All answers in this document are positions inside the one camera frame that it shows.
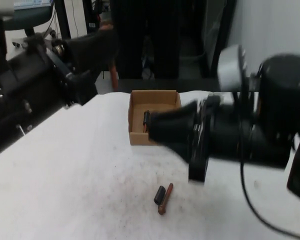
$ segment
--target person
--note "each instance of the person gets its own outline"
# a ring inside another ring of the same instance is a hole
[[[179,75],[179,0],[110,0],[119,38],[116,68],[120,79],[142,78],[143,42],[148,26],[154,49],[154,77]]]

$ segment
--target office chair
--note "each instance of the office chair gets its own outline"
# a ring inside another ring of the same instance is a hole
[[[27,37],[33,36],[35,35],[34,27],[48,22],[53,15],[53,9],[54,4],[45,7],[15,10],[13,17],[3,20],[3,29],[4,31],[24,30]],[[56,32],[51,27],[39,34],[42,34],[44,39],[48,35],[51,35],[53,39],[57,37]],[[12,44],[16,48],[20,46],[26,48],[25,39],[26,37],[12,39]]]

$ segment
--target white table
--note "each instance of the white table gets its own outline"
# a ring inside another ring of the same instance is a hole
[[[207,93],[180,96],[185,104]],[[0,240],[286,239],[250,212],[239,164],[212,159],[202,186],[188,183],[188,167],[168,149],[130,146],[128,106],[126,93],[98,95],[60,110],[0,154]],[[246,185],[265,218],[300,233],[289,171],[246,166]],[[153,198],[170,182],[160,216]]]

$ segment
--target cardboard box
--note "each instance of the cardboard box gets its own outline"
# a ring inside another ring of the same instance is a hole
[[[144,113],[165,112],[181,107],[180,95],[175,90],[134,90],[130,95],[128,110],[131,145],[155,145],[144,132]]]

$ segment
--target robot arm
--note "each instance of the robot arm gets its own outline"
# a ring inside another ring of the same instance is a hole
[[[220,87],[233,92],[233,104],[223,104],[220,96],[211,95],[199,105],[192,102],[179,110],[151,114],[149,138],[189,164],[189,180],[205,182],[209,157],[242,158],[246,163],[284,169],[293,139],[300,136],[300,56],[280,54],[263,62],[256,75],[256,111],[243,56],[239,46],[220,55]],[[300,198],[300,144],[287,188]]]
[[[9,61],[0,48],[0,152],[60,108],[91,100],[96,75],[119,48],[113,30],[57,40],[52,50],[40,35],[27,44]]]

